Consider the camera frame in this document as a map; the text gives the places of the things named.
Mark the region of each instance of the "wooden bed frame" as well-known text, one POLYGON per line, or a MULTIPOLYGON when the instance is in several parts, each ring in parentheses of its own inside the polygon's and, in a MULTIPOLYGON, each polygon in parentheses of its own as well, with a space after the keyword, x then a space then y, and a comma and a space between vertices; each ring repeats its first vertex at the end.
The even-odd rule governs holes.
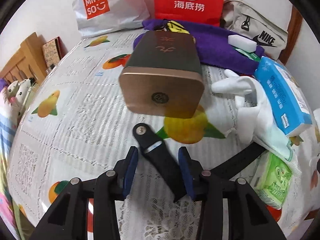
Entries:
POLYGON ((0 78, 10 84, 16 80, 20 82, 33 77, 36 83, 41 84, 47 76, 42 45, 37 34, 32 33, 20 44, 20 49, 0 71, 0 78))

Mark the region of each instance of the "beige bag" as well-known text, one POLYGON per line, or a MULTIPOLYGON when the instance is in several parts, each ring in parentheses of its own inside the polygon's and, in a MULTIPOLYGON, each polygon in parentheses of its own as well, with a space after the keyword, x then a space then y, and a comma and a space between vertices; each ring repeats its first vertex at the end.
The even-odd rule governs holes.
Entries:
POLYGON ((273 59, 278 59, 281 51, 287 46, 287 31, 263 17, 242 0, 225 1, 222 19, 225 22, 222 27, 254 40, 273 59))

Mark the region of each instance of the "orange fruit print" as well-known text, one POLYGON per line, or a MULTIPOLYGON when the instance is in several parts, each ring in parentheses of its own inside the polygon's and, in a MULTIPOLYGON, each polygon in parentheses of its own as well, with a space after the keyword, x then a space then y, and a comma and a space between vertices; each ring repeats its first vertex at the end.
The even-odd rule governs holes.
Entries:
POLYGON ((274 220, 278 222, 281 218, 282 209, 277 210, 277 209, 274 209, 273 207, 270 207, 269 205, 266 205, 266 206, 269 212, 271 213, 272 217, 274 218, 274 220))
MULTIPOLYGON (((49 201, 51 204, 55 201, 58 194, 64 189, 64 187, 68 184, 68 182, 69 181, 67 181, 67 180, 58 181, 50 187, 48 197, 49 197, 49 201)), ((93 198, 89 199, 88 206, 89 207, 88 207, 87 230, 88 230, 88 232, 93 233, 93 213, 92 213, 93 212, 93 198)))
POLYGON ((103 69, 112 69, 112 68, 118 67, 120 65, 124 66, 127 63, 130 55, 131 54, 122 54, 122 55, 113 57, 113 58, 109 59, 108 61, 106 61, 103 64, 102 68, 103 69))

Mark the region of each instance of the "bed sheet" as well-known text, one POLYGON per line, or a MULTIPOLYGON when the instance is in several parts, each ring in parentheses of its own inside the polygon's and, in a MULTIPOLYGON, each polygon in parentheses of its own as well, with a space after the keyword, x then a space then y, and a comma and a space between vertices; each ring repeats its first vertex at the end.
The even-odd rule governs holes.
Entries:
MULTIPOLYGON (((130 146, 137 146, 132 128, 139 122, 155 132, 165 130, 165 142, 175 158, 178 149, 186 146, 205 169, 246 147, 233 132, 234 99, 210 90, 213 82, 225 78, 219 68, 203 65, 205 91, 191 119, 135 114, 127 109, 118 83, 121 59, 132 53, 134 39, 143 32, 122 31, 81 41, 46 78, 25 112, 12 146, 8 184, 33 225, 67 181, 96 178, 123 159, 130 146), (177 127, 187 127, 183 136, 177 127)), ((310 160, 316 160, 319 153, 315 128, 300 135, 304 142, 292 146, 303 173, 293 176, 278 222, 286 236, 316 208, 319 187, 314 182, 310 187, 315 171, 310 160)), ((250 182, 257 163, 235 178, 250 182)), ((187 196, 172 201, 173 194, 156 169, 140 157, 131 193, 124 202, 116 202, 121 239, 195 239, 201 203, 187 196)), ((92 205, 89 202, 89 239, 93 237, 92 205)), ((227 219, 224 224, 227 231, 227 219)))

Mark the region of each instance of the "metal screw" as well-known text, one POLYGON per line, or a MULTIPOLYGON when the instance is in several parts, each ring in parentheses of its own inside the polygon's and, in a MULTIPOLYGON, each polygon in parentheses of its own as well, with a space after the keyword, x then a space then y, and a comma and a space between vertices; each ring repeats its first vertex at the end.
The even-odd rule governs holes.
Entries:
POLYGON ((247 183, 247 181, 244 179, 244 178, 239 178, 237 179, 238 183, 241 184, 241 185, 244 185, 247 183))
POLYGON ((112 176, 114 176, 116 174, 116 172, 114 171, 114 170, 110 170, 110 171, 107 171, 106 172, 106 175, 108 176, 108 177, 112 177, 112 176))
POLYGON ((71 183, 72 185, 75 185, 75 184, 78 184, 79 181, 80 181, 79 178, 73 178, 73 179, 70 180, 70 183, 71 183))
POLYGON ((142 134, 145 134, 147 131, 147 129, 144 127, 144 126, 139 126, 137 129, 136 129, 136 133, 138 135, 142 135, 142 134))
POLYGON ((201 172, 201 174, 202 174, 203 176, 205 176, 205 177, 209 177, 209 176, 211 175, 211 172, 208 171, 208 170, 203 170, 203 171, 201 172))

